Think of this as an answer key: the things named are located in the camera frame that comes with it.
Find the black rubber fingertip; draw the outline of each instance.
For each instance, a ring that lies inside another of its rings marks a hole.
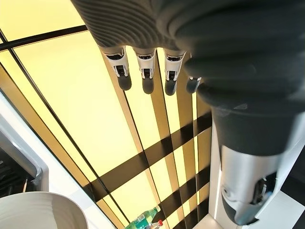
[[[200,80],[197,79],[188,79],[187,83],[186,83],[186,90],[188,93],[193,94],[194,92],[197,91],[197,88],[200,84]]]
[[[150,79],[150,78],[143,79],[142,78],[142,87],[143,87],[143,91],[146,94],[153,93],[153,78],[152,79]]]
[[[122,90],[128,91],[132,87],[132,80],[130,75],[118,77],[119,86]]]
[[[177,81],[166,80],[165,81],[165,93],[167,95],[173,95],[176,92]]]

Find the robotic hand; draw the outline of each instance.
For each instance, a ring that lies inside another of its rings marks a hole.
[[[156,49],[141,49],[133,48],[142,75],[142,87],[146,94],[153,92],[153,73],[155,66]],[[124,47],[108,47],[101,48],[104,55],[107,57],[110,65],[112,66],[115,74],[118,77],[118,82],[122,90],[127,91],[131,88],[132,82],[129,75],[128,59],[125,54]],[[165,52],[165,92],[167,95],[173,95],[176,91],[177,79],[182,65],[184,51],[174,51],[164,49]]]
[[[131,87],[125,45],[136,52],[147,94],[153,91],[156,47],[165,51],[168,95],[176,90],[185,51],[192,55],[184,64],[186,87],[212,108],[225,211],[238,225],[257,221],[293,131],[303,128],[304,1],[72,2],[123,90]]]

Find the ceiling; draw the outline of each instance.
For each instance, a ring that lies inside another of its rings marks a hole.
[[[123,92],[68,0],[4,1],[0,29],[0,89],[117,228],[157,204],[167,229],[207,214],[210,109],[185,91],[183,69],[164,93],[162,49],[147,95],[132,48]]]

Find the green bottle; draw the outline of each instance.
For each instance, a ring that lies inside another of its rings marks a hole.
[[[160,210],[160,207],[157,205],[153,209],[143,212],[138,218],[125,227],[125,229],[145,229]]]

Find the plastic bottle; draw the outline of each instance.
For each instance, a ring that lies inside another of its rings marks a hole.
[[[157,223],[150,223],[145,229],[159,229],[161,226],[163,226],[163,222],[159,220]]]
[[[125,227],[125,229],[144,229],[149,226],[159,211],[160,207],[157,205],[153,209],[143,212],[138,218]]]

